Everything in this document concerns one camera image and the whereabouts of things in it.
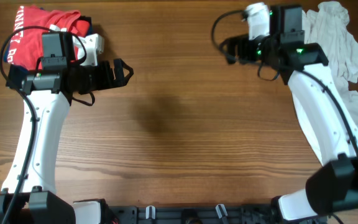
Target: white cloth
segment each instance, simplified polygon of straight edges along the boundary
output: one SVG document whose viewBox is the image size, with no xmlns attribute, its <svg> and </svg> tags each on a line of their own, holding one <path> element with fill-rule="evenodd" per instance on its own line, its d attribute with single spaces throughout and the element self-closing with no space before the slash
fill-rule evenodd
<svg viewBox="0 0 358 224">
<path fill-rule="evenodd" d="M 335 86 L 358 127 L 358 92 L 349 91 L 348 84 L 348 81 L 357 83 L 358 79 L 358 43 L 346 30 L 349 23 L 347 9 L 336 1 L 322 2 L 318 8 L 319 12 L 302 12 L 305 43 L 316 42 L 324 50 Z M 307 115 L 299 102 L 294 101 L 294 105 L 300 126 L 321 162 L 319 145 Z"/>
</svg>

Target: black cable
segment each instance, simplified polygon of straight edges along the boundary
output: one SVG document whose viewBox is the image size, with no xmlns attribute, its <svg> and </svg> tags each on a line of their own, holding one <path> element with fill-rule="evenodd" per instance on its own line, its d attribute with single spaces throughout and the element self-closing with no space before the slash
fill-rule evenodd
<svg viewBox="0 0 358 224">
<path fill-rule="evenodd" d="M 40 66 L 40 63 L 41 63 L 41 58 L 42 58 L 42 57 L 39 57 L 39 58 L 37 59 L 37 63 L 35 63 L 35 72 L 34 72 L 35 76 L 37 76 L 38 67 Z"/>
<path fill-rule="evenodd" d="M 278 78 L 278 76 L 280 76 L 280 72 L 277 72 L 276 75 L 272 79 L 261 77 L 260 76 L 260 71 L 262 70 L 263 66 L 264 66 L 264 63 L 261 62 L 260 65 L 259 65 L 259 68 L 258 68 L 258 78 L 260 78 L 261 80 L 271 82 L 271 81 L 276 80 Z"/>
<path fill-rule="evenodd" d="M 215 36 L 214 36 L 214 32 L 215 32 L 215 28 L 216 28 L 216 25 L 218 24 L 218 22 L 227 17 L 227 16 L 230 16 L 232 14 L 237 14 L 237 13 L 240 13 L 240 12 L 243 12 L 243 11 L 240 11 L 240 10 L 236 10 L 236 11 L 230 11 L 230 12 L 227 12 L 227 13 L 224 13 L 222 14 L 221 16 L 219 16 L 213 26 L 212 26 L 212 30 L 211 30 L 211 40 L 212 40 L 212 43 L 214 44 L 214 46 L 220 51 L 222 52 L 228 59 L 231 59 L 233 61 L 238 61 L 240 63 L 251 63 L 251 64 L 254 64 L 254 65 L 259 65 L 260 67 L 263 66 L 262 63 L 259 63 L 259 62 L 253 62 L 253 61 L 248 61 L 248 60 L 244 60 L 244 59 L 239 59 L 233 55 L 230 55 L 228 54 L 226 51 L 224 51 L 222 48 L 219 47 L 219 45 L 216 43 L 215 41 Z M 300 72 L 304 75 L 306 75 L 307 77 L 311 78 L 312 80 L 314 80 L 315 82 L 317 82 L 317 84 L 319 84 L 321 87 L 323 87 L 323 91 L 326 91 L 328 96 L 331 98 L 331 100 L 333 101 L 333 103 L 335 104 L 335 107 L 337 108 L 338 112 L 339 112 L 339 115 L 341 116 L 341 119 L 345 125 L 345 128 L 346 128 L 346 131 L 349 135 L 349 139 L 350 139 L 350 142 L 354 148 L 354 151 L 356 152 L 356 157 L 357 157 L 357 161 L 358 161 L 358 147 L 357 147 L 357 143 L 356 143 L 356 137 L 353 135 L 353 132 L 352 132 L 352 129 L 345 117 L 345 114 L 341 108 L 341 105 L 339 105 L 338 101 L 335 99 L 335 96 L 333 95 L 333 93 L 331 92 L 331 90 L 328 88 L 328 86 L 324 85 L 324 83 L 322 81 L 320 81 L 319 79 L 317 79 L 315 76 L 313 76 L 312 74 L 308 73 L 308 72 L 305 72 L 305 71 L 302 71 L 302 70 L 298 70 L 298 69 L 295 69 L 293 67 L 289 67 L 289 66 L 285 66 L 285 65 L 277 65 L 276 66 L 278 70 L 294 70 L 294 71 L 297 71 L 297 72 Z"/>
<path fill-rule="evenodd" d="M 94 101 L 95 101 L 94 95 L 93 95 L 92 92 L 90 92 L 89 95 L 91 96 L 92 103 L 88 103 L 87 101 L 84 101 L 84 100 L 79 100 L 79 99 L 75 98 L 74 96 L 73 96 L 72 99 L 73 99 L 74 101 L 77 101 L 77 102 L 79 102 L 79 103 L 84 104 L 85 106 L 93 106 Z"/>
<path fill-rule="evenodd" d="M 25 101 L 25 103 L 27 104 L 27 106 L 29 107 L 30 109 L 30 112 L 31 112 L 31 121 L 32 121 L 32 126 L 31 126 L 31 134 L 30 134 L 30 141 L 29 141 L 29 146 L 27 147 L 27 152 L 25 154 L 25 158 L 24 158 L 24 162 L 23 162 L 23 166 L 22 166 L 22 170 L 21 170 L 21 174 L 19 176 L 19 181 L 17 182 L 17 185 L 16 185 L 16 189 L 13 193 L 13 196 L 12 196 L 12 199 L 6 209 L 6 212 L 5 212 L 5 215 L 4 215 L 4 218 L 2 220 L 2 224 L 5 224 L 7 223 L 9 217 L 11 216 L 11 212 L 15 206 L 15 203 L 16 203 L 16 200 L 17 200 L 17 197 L 19 196 L 19 192 L 20 192 L 20 189 L 22 188 L 22 185 L 23 185 L 23 182 L 25 180 L 25 175 L 26 175 L 26 172 L 27 172 L 27 168 L 29 166 L 29 161 L 30 161 L 30 156 L 31 156 L 31 152 L 32 152 L 32 148 L 34 146 L 34 136 L 35 136 L 35 131 L 37 129 L 37 113 L 35 112 L 35 109 L 34 109 L 34 106 L 32 105 L 32 103 L 30 102 L 30 100 L 28 99 L 28 97 L 20 91 L 19 87 L 16 86 L 16 84 L 14 84 L 12 82 L 11 79 L 8 78 L 8 76 L 6 75 L 5 71 L 4 71 L 4 67 L 2 65 L 2 59 L 3 59 L 3 56 L 4 56 L 4 51 L 5 51 L 5 48 L 6 46 L 8 45 L 8 42 L 11 40 L 11 38 L 18 34 L 19 32 L 22 32 L 24 30 L 28 30 L 28 29 L 42 29 L 42 30 L 46 30 L 46 31 L 49 31 L 49 32 L 56 32 L 54 30 L 51 30 L 51 29 L 48 29 L 46 27 L 41 27 L 41 26 L 28 26 L 28 27 L 23 27 L 23 28 L 20 28 L 20 29 L 17 29 L 15 30 L 6 40 L 5 42 L 3 43 L 2 47 L 1 47 L 1 51 L 0 51 L 0 72 L 1 72 L 1 75 L 5 78 L 5 80 L 7 81 L 9 87 L 13 88 L 22 98 L 23 100 Z M 75 34 L 72 34 L 73 36 L 75 36 L 81 43 L 81 46 L 84 48 L 84 57 L 82 57 L 80 60 L 77 60 L 75 61 L 74 63 L 82 63 L 86 60 L 86 50 L 85 50 L 85 46 L 83 45 L 82 41 L 80 40 L 80 38 L 75 35 Z"/>
<path fill-rule="evenodd" d="M 331 214 L 331 216 L 334 217 L 339 224 L 344 224 L 344 223 L 342 222 L 342 220 L 341 220 L 337 215 Z"/>
</svg>

